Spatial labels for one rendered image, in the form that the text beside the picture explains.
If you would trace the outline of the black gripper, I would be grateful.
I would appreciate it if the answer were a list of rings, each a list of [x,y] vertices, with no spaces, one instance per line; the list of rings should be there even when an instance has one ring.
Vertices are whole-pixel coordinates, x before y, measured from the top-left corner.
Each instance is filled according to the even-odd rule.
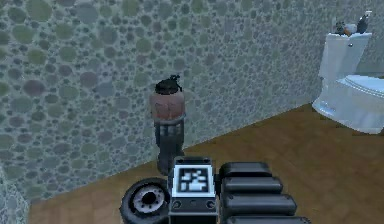
[[[119,208],[123,224],[168,224],[170,195],[163,178],[145,178],[124,194]]]

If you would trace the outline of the white toilet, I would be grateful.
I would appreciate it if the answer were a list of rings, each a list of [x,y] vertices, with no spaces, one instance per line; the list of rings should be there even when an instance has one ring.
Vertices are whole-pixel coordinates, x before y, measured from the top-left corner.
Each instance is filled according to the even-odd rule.
[[[312,107],[359,132],[384,129],[384,79],[356,74],[371,33],[327,34],[318,76],[322,89]]]

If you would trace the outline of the grey and orange small object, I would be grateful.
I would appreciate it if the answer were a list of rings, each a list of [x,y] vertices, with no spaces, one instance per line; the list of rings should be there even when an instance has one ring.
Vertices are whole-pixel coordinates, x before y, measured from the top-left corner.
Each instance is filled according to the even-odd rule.
[[[338,21],[335,24],[335,33],[338,35],[347,35],[351,36],[357,32],[356,24],[346,24],[345,22]]]

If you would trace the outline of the black spray bottle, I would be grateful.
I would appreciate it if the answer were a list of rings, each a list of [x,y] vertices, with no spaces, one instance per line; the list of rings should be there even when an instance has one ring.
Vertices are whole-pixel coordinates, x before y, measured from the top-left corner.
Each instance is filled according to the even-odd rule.
[[[356,32],[359,34],[363,34],[367,28],[368,28],[368,19],[371,15],[371,11],[368,10],[364,13],[363,16],[360,17],[358,23],[357,23],[357,30]]]

